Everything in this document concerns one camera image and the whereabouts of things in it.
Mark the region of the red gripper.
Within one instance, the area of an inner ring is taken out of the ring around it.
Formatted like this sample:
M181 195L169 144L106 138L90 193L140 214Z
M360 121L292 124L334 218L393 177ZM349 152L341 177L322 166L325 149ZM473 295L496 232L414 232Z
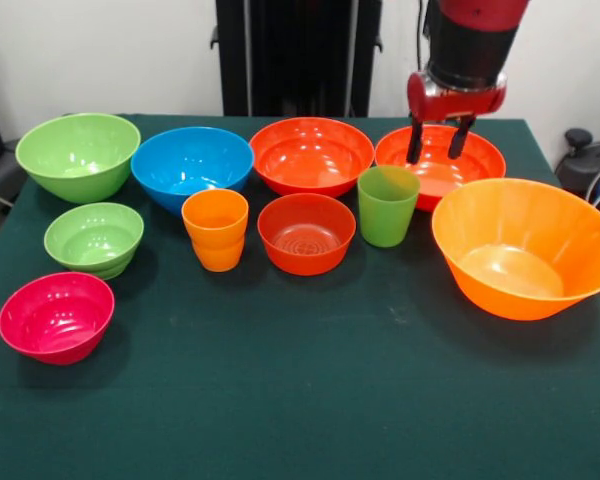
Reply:
M415 165L422 151L423 122L442 122L460 117L452 136L448 157L461 156L474 117L496 112L506 95L506 75L501 72L494 86L478 91L461 91L441 87L426 72L414 72L407 82L408 106L412 115L411 136L406 161Z

